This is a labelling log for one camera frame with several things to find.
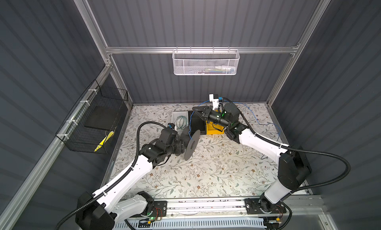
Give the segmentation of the grey perforated spool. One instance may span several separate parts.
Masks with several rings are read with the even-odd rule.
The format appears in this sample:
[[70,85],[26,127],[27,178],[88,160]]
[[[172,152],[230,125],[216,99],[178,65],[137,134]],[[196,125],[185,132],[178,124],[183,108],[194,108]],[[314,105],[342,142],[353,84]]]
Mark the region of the grey perforated spool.
[[184,154],[186,161],[192,157],[200,139],[200,130],[197,130],[192,136],[189,136],[189,131],[190,127],[187,126],[180,135],[181,153]]

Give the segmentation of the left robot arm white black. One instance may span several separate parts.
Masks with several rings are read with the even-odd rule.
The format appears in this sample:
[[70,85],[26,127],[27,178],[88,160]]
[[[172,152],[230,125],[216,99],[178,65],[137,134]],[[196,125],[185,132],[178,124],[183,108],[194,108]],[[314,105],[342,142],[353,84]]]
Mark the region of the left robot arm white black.
[[129,217],[149,214],[154,199],[146,192],[141,191],[126,201],[122,201],[122,197],[167,157],[179,156],[188,147],[193,148],[194,144],[186,132],[178,134],[169,127],[163,129],[160,137],[143,145],[137,160],[114,179],[92,194],[85,192],[79,197],[77,206],[88,204],[88,207],[76,213],[75,222],[83,230],[111,230],[116,223]]

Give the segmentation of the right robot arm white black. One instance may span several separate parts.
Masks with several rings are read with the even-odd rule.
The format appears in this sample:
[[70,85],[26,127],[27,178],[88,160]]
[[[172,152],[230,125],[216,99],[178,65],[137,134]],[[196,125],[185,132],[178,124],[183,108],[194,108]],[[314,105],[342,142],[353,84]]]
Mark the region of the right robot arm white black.
[[278,165],[275,182],[260,196],[258,204],[262,212],[271,213],[281,201],[298,191],[311,174],[305,154],[289,150],[288,145],[254,132],[245,117],[241,123],[239,117],[244,115],[234,103],[225,104],[220,112],[213,110],[212,106],[193,107],[192,110],[203,121],[222,126],[230,140],[259,151]]

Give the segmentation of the black plastic bin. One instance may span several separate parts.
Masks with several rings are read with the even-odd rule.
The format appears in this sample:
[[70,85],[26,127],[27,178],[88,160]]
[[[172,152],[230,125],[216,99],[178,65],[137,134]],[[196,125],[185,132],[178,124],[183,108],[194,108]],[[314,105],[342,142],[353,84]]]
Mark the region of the black plastic bin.
[[188,111],[190,121],[190,135],[193,136],[197,130],[200,130],[201,135],[206,135],[206,123],[193,111]]

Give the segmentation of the white plastic bin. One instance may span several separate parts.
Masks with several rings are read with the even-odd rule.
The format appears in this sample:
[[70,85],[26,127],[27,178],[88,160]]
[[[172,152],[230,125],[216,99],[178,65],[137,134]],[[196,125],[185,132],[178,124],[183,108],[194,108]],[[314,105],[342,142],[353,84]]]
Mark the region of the white plastic bin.
[[188,111],[174,111],[171,116],[171,123],[176,126],[176,131],[181,133],[189,125]]

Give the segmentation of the yellow plastic bin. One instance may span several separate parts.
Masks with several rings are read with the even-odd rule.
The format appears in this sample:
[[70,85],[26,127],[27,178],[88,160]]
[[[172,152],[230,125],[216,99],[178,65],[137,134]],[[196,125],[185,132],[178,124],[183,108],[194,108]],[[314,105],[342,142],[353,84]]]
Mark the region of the yellow plastic bin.
[[214,124],[213,122],[206,123],[206,134],[207,135],[222,135],[224,134],[224,127],[221,125]]

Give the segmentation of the yellow black item in basket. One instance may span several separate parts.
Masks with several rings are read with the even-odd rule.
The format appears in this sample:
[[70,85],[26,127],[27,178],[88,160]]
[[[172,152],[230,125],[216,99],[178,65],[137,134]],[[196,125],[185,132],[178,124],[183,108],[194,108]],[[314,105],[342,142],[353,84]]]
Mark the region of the yellow black item in basket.
[[97,145],[97,147],[94,149],[94,152],[97,152],[99,149],[101,149],[106,144],[106,142],[114,136],[114,134],[114,131],[110,131],[109,134]]

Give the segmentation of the black pad in basket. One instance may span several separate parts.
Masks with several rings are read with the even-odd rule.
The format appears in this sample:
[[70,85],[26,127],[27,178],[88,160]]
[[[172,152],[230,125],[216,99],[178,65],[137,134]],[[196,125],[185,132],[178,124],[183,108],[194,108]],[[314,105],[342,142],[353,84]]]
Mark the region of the black pad in basket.
[[118,110],[96,106],[84,123],[87,128],[111,130],[118,117]]

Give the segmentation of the white vented strip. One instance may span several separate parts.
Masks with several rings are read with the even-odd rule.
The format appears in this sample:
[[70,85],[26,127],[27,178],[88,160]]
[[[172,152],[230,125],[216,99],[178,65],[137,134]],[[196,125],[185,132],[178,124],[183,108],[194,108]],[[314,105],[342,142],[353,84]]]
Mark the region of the white vented strip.
[[138,219],[129,219],[128,221],[136,230],[265,230],[267,228],[263,219],[252,217],[164,219],[148,225],[140,224]]

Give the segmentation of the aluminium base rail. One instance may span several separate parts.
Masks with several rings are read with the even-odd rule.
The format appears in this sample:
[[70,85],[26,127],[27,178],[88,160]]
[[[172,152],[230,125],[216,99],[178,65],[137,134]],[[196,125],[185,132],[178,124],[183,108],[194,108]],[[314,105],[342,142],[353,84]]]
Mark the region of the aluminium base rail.
[[323,199],[318,195],[291,195],[275,209],[267,213],[260,208],[258,197],[213,197],[146,200],[137,195],[119,201],[113,207],[103,205],[107,213],[114,217],[115,223],[127,218],[223,218],[235,216],[281,217],[293,215],[321,215],[327,212]]

